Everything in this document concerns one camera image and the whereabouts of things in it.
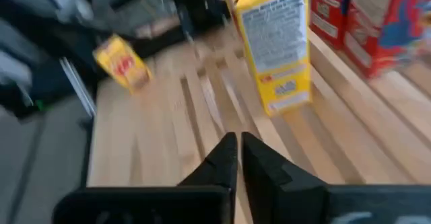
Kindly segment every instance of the gray floor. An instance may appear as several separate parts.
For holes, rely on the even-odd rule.
[[[0,110],[0,223],[51,222],[55,203],[79,186],[86,118],[76,97],[25,122]]]

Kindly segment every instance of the red box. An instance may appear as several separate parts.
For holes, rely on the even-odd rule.
[[[409,63],[426,50],[422,18],[429,1],[350,1],[344,47],[366,77]]]
[[[311,0],[311,30],[336,49],[343,45],[348,6],[349,0]]]

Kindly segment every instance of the yellow carton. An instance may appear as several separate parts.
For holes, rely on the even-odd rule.
[[[95,50],[94,57],[106,72],[131,92],[141,88],[153,77],[133,49],[117,35]]]
[[[308,0],[226,0],[266,113],[311,101]]]

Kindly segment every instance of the packaged food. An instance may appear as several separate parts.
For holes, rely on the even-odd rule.
[[[343,45],[349,0],[311,0],[310,29],[332,44]]]
[[[95,50],[94,57],[106,72],[131,92],[140,89],[153,77],[133,49],[117,35]]]
[[[311,101],[308,0],[226,2],[266,113]]]
[[[414,61],[426,47],[424,33],[429,0],[351,0],[345,51],[374,77]]]

